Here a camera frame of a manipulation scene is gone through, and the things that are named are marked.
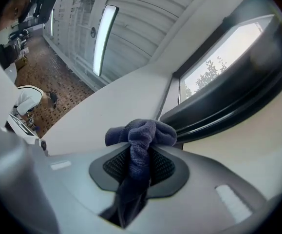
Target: knotted towel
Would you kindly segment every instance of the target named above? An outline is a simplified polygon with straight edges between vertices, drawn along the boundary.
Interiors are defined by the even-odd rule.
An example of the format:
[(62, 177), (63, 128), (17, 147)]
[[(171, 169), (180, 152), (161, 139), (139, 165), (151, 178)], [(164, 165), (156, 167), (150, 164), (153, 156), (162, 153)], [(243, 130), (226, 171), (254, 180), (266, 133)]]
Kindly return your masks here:
[(156, 120), (136, 119), (125, 127), (111, 128), (105, 135), (106, 146), (129, 142), (129, 173), (119, 185), (113, 205), (100, 216), (108, 221), (127, 227), (146, 205), (146, 192), (150, 186), (151, 143), (173, 146), (176, 131)]
[(173, 146), (176, 143), (176, 131), (165, 123), (151, 119), (136, 119), (125, 127), (110, 128), (105, 135), (106, 146), (120, 142), (129, 142), (129, 175), (141, 181), (150, 179), (151, 143)]

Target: sky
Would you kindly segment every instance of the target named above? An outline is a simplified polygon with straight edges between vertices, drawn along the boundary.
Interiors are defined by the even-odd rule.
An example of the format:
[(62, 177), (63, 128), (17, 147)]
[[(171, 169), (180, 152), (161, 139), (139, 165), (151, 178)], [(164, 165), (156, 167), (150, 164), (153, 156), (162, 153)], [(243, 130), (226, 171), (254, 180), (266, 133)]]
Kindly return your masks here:
[[(262, 23), (265, 26), (268, 25), (271, 19), (268, 20), (267, 23), (265, 21)], [(251, 24), (239, 26), (235, 32), (206, 60), (211, 60), (216, 69), (218, 70), (218, 74), (221, 73), (221, 66), (217, 60), (217, 57), (221, 57), (224, 62), (226, 62), (226, 66), (229, 67), (236, 61), (249, 47), (250, 45), (259, 37), (261, 34), (261, 26), (257, 22), (253, 22)], [(185, 85), (190, 88), (192, 94), (195, 93), (198, 86), (196, 85), (197, 79), (200, 75), (204, 74), (207, 71), (206, 62), (197, 63), (199, 66), (192, 74), (184, 76)]]

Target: wall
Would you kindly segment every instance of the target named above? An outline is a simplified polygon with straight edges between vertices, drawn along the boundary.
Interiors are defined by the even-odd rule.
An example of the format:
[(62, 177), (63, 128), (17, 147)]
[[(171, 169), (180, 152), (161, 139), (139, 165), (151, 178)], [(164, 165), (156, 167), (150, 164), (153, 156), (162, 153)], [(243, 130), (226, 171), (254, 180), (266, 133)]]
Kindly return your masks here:
[[(54, 34), (44, 34), (69, 58), (80, 78), (99, 90), (114, 80), (155, 62), (183, 24), (205, 0), (57, 0)], [(103, 61), (102, 75), (93, 73), (97, 31), (106, 4), (119, 7)]]
[(33, 26), (31, 28), (28, 28), (27, 30), (28, 31), (35, 31), (35, 30), (38, 30), (38, 29), (42, 29), (43, 28), (43, 24), (38, 24), (36, 26)]
[(183, 150), (221, 162), (267, 199), (282, 193), (282, 92), (249, 119)]
[(161, 57), (85, 99), (44, 136), (49, 154), (104, 147), (110, 127), (155, 118), (169, 79), (243, 0), (205, 0), (178, 31)]
[(0, 31), (0, 44), (7, 44), (9, 41), (9, 34), (12, 32), (11, 27), (6, 27), (5, 29)]

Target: white wall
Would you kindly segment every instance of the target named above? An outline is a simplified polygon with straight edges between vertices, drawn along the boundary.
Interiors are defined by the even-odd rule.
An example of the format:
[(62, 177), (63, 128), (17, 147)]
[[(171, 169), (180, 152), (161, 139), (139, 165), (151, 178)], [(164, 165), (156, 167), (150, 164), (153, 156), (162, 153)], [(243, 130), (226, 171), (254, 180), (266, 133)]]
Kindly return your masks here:
[(136, 118), (155, 118), (169, 79), (243, 0), (205, 0), (162, 53), (142, 67), (97, 91), (73, 108), (43, 137), (49, 154), (104, 147), (110, 127)]
[(221, 162), (267, 199), (282, 193), (282, 91), (249, 119), (183, 150)]
[(7, 44), (9, 41), (9, 34), (12, 32), (11, 27), (6, 27), (5, 29), (0, 31), (0, 44)]
[(36, 26), (30, 27), (27, 30), (28, 31), (35, 31), (35, 30), (38, 30), (38, 29), (41, 29), (41, 28), (43, 28), (43, 24), (38, 24)]

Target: mesh pad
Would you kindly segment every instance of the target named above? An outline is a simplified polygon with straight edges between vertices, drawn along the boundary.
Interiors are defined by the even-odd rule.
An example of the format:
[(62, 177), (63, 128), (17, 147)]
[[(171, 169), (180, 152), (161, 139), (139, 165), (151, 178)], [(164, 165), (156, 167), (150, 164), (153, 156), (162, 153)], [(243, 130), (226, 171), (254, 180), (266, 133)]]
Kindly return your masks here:
[(103, 164), (104, 171), (120, 184), (128, 174), (130, 150), (126, 149)]
[[(161, 155), (154, 149), (149, 149), (150, 154), (150, 173), (151, 173), (151, 186), (172, 176), (175, 170), (174, 163)], [(128, 174), (130, 161), (130, 150), (124, 150), (117, 154), (115, 157), (107, 160), (103, 164), (104, 171), (117, 180), (119, 183), (123, 181)]]

